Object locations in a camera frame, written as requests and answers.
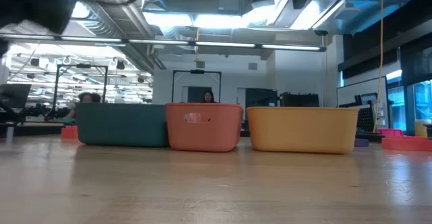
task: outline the teal bin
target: teal bin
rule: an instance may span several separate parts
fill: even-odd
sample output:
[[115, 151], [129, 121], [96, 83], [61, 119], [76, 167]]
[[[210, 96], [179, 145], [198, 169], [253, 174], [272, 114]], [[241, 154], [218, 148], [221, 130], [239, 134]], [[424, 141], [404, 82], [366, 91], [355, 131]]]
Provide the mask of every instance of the teal bin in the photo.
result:
[[168, 146], [165, 105], [77, 103], [78, 139], [105, 146]]

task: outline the woman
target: woman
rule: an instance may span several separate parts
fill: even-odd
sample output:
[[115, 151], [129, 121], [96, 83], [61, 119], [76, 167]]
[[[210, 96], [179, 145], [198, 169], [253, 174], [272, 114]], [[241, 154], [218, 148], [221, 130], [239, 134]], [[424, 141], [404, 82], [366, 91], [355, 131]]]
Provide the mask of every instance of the woman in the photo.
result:
[[215, 96], [213, 95], [213, 92], [211, 90], [206, 90], [204, 92], [204, 99], [202, 101], [203, 101], [203, 103], [216, 103], [215, 102]]
[[[80, 103], [100, 103], [101, 96], [97, 93], [89, 93], [83, 92], [78, 95], [78, 99], [80, 99]], [[66, 115], [63, 119], [75, 119], [76, 112], [75, 109], [71, 109], [68, 115]]]

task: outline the handle cutout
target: handle cutout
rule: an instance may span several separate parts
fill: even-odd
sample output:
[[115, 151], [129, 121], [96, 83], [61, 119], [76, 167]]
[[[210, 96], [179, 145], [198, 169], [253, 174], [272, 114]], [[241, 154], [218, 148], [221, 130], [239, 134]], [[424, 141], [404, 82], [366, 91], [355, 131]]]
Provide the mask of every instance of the handle cutout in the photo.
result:
[[211, 118], [204, 113], [187, 113], [184, 115], [184, 121], [188, 123], [209, 123]]

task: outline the dark hair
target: dark hair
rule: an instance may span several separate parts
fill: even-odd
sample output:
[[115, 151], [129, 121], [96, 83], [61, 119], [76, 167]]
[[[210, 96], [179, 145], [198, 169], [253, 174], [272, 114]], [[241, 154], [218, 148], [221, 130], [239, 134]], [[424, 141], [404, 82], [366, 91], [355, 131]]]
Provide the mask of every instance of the dark hair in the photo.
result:
[[216, 103], [215, 102], [215, 95], [213, 94], [213, 92], [211, 90], [206, 90], [204, 92], [204, 94], [202, 95], [202, 101], [203, 101], [203, 103], [206, 103], [206, 101], [205, 101], [205, 95], [206, 95], [206, 93], [210, 93], [210, 95], [211, 95], [211, 101], [210, 101], [210, 103]]
[[80, 103], [84, 100], [85, 96], [92, 96], [92, 94], [89, 92], [83, 92], [83, 93], [79, 94], [78, 99], [80, 99]]
[[90, 96], [92, 99], [92, 102], [94, 103], [100, 103], [101, 102], [101, 96], [97, 93], [89, 93], [89, 92], [83, 92], [78, 95], [78, 98], [80, 99], [80, 103], [84, 100], [85, 96]]

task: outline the table surface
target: table surface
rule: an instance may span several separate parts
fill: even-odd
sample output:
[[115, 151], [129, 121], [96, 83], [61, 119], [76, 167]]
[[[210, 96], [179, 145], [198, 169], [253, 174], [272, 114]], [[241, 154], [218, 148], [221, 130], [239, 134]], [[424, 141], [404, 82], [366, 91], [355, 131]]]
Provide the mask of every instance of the table surface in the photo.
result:
[[432, 152], [228, 153], [0, 139], [13, 224], [432, 223]]

